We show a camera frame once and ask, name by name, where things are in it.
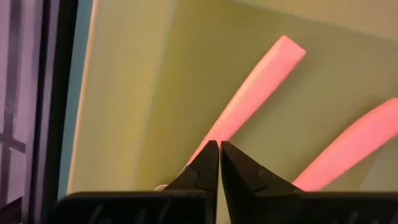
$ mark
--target black frame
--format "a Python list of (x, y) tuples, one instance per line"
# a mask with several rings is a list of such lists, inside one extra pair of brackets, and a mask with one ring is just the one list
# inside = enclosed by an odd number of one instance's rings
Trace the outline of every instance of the black frame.
[(78, 0), (38, 0), (41, 31), (32, 129), (27, 143), (27, 176), (22, 222), (45, 223), (57, 201), (63, 127), (67, 105)]

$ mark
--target pink rod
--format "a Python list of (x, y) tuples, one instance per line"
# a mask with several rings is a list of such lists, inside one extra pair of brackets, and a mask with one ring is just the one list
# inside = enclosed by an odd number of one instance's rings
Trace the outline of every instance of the pink rod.
[(305, 55), (305, 50), (282, 36), (263, 56), (228, 103), (188, 164), (209, 140), (227, 141), (265, 102)]
[(340, 134), (293, 184), (305, 191), (320, 190), (397, 134), (398, 98), (393, 98)]

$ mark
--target yellow-green surface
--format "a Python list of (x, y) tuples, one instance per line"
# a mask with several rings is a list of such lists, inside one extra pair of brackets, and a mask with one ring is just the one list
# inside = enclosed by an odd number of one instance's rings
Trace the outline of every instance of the yellow-green surface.
[[(307, 55), (231, 140), (281, 177), (293, 180), (347, 126), (398, 96), (393, 42), (232, 1), (140, 1), (148, 11), (138, 14), (129, 1), (99, 2), (72, 191), (172, 180), (281, 35)], [(328, 189), (358, 190), (376, 156)]]

